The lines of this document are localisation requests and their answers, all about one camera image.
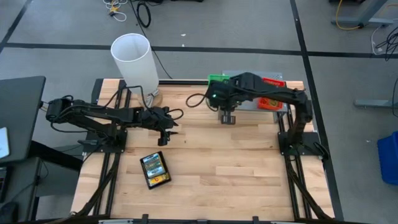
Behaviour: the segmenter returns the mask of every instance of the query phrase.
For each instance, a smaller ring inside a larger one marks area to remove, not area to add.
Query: blue bin
[[[377,141],[381,177],[388,184],[398,185],[398,131]]]

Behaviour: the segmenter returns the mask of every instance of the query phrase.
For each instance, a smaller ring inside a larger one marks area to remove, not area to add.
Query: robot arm
[[[205,96],[209,106],[222,112],[222,124],[235,124],[231,112],[240,103],[255,98],[267,97],[295,106],[296,118],[288,130],[288,142],[295,144],[302,141],[304,127],[312,120],[312,105],[303,90],[278,87],[264,83],[262,78],[253,73],[243,73],[223,82],[211,81]]]
[[[95,133],[99,139],[106,139],[108,144],[114,146],[123,144],[126,128],[146,128],[158,131],[160,132],[158,145],[164,146],[170,140],[170,135],[175,134],[166,129],[178,126],[169,115],[168,107],[153,107],[150,110],[145,110],[143,107],[113,109],[92,105],[83,100],[72,100],[68,97],[50,101],[45,117],[51,122],[53,129],[56,129],[53,126],[54,123],[70,123]],[[89,117],[107,119],[112,123],[101,124]]]

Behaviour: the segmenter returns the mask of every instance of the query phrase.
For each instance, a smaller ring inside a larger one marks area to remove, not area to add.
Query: wooden tabletop
[[[99,105],[108,102],[118,84],[117,79],[104,80]],[[287,86],[302,89],[303,83],[287,82]],[[272,113],[236,111],[235,125],[221,125],[218,113],[210,111],[205,102],[196,108],[185,105],[188,96],[206,89],[206,85],[159,85],[162,106],[184,110],[184,117],[174,128],[179,134],[172,135],[167,146],[159,147],[159,133],[128,129],[112,218],[141,218],[147,213],[149,218],[158,219],[294,219],[285,162],[277,141],[279,126],[274,124]],[[191,104],[198,100],[200,96],[192,98]],[[137,96],[132,95],[130,105],[139,106]],[[312,124],[306,131],[313,131]],[[172,181],[148,190],[139,159],[157,151],[163,152]],[[72,211],[79,211],[96,190],[103,157],[95,153],[83,164]],[[302,164],[308,191],[333,216],[322,161],[316,156],[302,156]],[[296,192],[304,217],[302,198],[298,189]]]

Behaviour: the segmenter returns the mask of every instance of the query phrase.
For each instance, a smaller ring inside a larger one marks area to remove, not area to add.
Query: gray floor
[[[342,31],[330,24],[336,11],[327,0],[296,0],[307,49],[317,52],[370,53],[374,28]],[[0,39],[25,0],[0,0]],[[391,8],[384,17],[398,17]],[[122,34],[141,33],[128,5],[121,8],[126,22],[106,15],[100,0],[33,0],[15,32],[13,43],[110,45]],[[156,46],[231,47],[300,50],[289,0],[205,0],[168,2],[151,8],[148,38]],[[341,15],[358,13],[344,5]],[[375,42],[395,26],[380,30]],[[206,78],[222,70],[282,72],[286,80],[307,79],[301,56],[159,52],[174,78]],[[398,119],[390,110],[358,109],[354,99],[390,99],[397,78],[396,59],[310,57],[320,106],[329,138],[345,219],[366,223],[396,223],[398,187],[381,180],[376,142],[396,131]],[[167,78],[158,65],[159,77]],[[108,50],[5,48],[0,54],[0,78],[45,75],[44,100],[66,94],[89,100],[96,78],[120,77]],[[74,145],[82,134],[52,131],[39,113],[34,139],[51,147]],[[79,149],[70,154],[79,154]],[[38,218],[65,216],[72,204],[77,174],[50,166],[40,194],[64,186],[62,195],[42,197]]]

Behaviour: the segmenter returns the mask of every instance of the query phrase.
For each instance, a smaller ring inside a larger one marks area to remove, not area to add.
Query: white cylinder
[[[159,84],[150,43],[140,34],[125,34],[112,44],[111,53],[127,86],[142,86],[144,95],[156,91]],[[141,94],[139,88],[130,89]]]

